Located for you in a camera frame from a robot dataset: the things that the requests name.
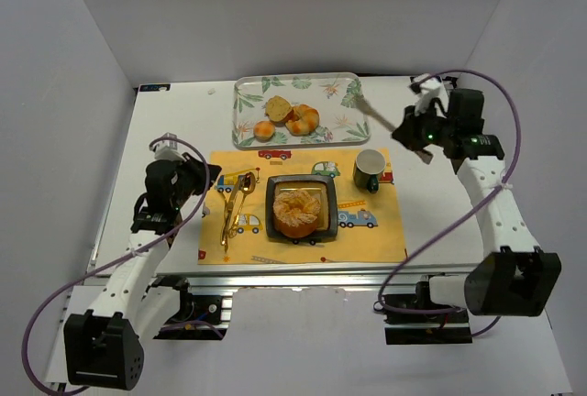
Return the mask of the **metal tongs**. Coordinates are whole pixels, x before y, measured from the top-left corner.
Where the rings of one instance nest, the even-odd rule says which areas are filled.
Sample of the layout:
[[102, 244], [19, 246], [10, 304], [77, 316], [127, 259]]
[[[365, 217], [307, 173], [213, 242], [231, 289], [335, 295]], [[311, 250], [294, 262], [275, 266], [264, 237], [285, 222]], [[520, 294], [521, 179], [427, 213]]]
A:
[[[354, 96], [353, 102], [355, 103], [356, 107], [366, 116], [373, 118], [379, 124], [381, 124], [386, 130], [392, 134], [397, 127], [391, 123], [388, 119], [386, 119], [382, 114], [380, 114], [370, 103], [369, 101], [362, 95]], [[426, 165], [430, 164], [434, 155], [429, 151], [415, 151], [415, 154], [420, 158]]]

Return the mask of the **large round orange bread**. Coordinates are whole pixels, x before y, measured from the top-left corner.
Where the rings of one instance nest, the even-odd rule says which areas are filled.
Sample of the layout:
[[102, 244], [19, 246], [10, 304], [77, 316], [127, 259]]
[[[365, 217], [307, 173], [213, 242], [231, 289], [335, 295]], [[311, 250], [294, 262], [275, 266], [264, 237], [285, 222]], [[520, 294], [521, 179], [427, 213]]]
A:
[[307, 190], [280, 192], [272, 206], [273, 225], [286, 237], [307, 237], [317, 230], [320, 211], [321, 202]]

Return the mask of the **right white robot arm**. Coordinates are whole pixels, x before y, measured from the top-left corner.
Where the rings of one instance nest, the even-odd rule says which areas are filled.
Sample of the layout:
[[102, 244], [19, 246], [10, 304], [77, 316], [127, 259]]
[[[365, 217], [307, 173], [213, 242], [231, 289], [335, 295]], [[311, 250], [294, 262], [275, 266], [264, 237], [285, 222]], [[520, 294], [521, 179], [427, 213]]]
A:
[[483, 259], [467, 274], [433, 274], [421, 280], [414, 303], [401, 304], [398, 311], [541, 315], [561, 273], [561, 261], [540, 247], [525, 224], [505, 180], [502, 145], [496, 136], [482, 131], [482, 92], [457, 89], [443, 109], [437, 90], [412, 88], [417, 102], [405, 108], [403, 122], [392, 137], [413, 152], [425, 152], [429, 145], [442, 148], [470, 197]]

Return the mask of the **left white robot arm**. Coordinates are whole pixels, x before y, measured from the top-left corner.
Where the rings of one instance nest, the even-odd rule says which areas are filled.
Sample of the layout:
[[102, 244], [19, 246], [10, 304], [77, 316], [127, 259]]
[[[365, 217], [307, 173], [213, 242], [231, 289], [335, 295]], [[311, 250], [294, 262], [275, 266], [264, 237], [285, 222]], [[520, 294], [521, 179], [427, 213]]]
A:
[[194, 195], [204, 197], [220, 172], [187, 152], [147, 166], [124, 260], [88, 309], [70, 314], [63, 327], [70, 383], [123, 391], [136, 387], [145, 344], [185, 302], [186, 279], [155, 272], [177, 236], [182, 207]]

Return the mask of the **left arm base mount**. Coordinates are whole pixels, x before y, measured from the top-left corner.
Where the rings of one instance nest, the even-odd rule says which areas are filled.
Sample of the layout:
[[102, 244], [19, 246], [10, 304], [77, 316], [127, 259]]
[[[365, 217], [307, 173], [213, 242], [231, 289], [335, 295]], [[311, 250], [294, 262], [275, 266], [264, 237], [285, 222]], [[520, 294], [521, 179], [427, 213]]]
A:
[[163, 288], [179, 293], [179, 308], [170, 316], [155, 339], [177, 341], [221, 340], [227, 332], [229, 299], [219, 293], [195, 291], [184, 277], [157, 278], [146, 292]]

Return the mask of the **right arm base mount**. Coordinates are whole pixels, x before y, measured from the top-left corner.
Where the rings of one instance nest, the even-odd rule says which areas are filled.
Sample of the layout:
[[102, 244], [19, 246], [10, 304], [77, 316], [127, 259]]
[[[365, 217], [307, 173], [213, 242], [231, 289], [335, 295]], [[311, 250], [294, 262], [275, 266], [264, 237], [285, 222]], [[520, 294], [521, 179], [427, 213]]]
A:
[[472, 343], [468, 314], [465, 311], [449, 313], [449, 306], [433, 303], [427, 280], [420, 280], [414, 292], [388, 293], [383, 299], [389, 306], [400, 309], [386, 310], [379, 302], [373, 305], [374, 312], [384, 316], [387, 346]]

